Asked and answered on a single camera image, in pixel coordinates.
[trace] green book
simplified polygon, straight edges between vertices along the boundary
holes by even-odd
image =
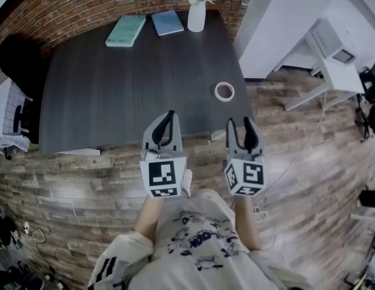
[[[108,47],[132,47],[144,23],[145,15],[123,15],[108,36]]]

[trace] white tape roll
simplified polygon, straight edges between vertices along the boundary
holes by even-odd
[[[217,99],[222,102],[229,102],[231,99],[233,99],[234,93],[234,87],[227,82],[218,83],[214,90],[214,94],[216,95]]]

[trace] blue book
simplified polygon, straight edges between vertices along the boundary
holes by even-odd
[[[105,45],[108,47],[132,47],[145,22],[145,15],[123,15],[108,36]]]
[[[174,10],[152,15],[158,36],[183,31],[183,26]]]

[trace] white vase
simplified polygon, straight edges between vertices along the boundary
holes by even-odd
[[[206,1],[198,0],[190,6],[187,28],[192,32],[201,32],[205,28]]]

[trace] checkered tablecloth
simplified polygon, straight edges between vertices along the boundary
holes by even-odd
[[[23,151],[29,148],[29,139],[21,134],[21,122],[18,132],[13,132],[16,108],[21,105],[22,112],[25,99],[24,93],[11,79],[0,85],[0,153],[4,153],[4,148],[9,146],[17,146]]]

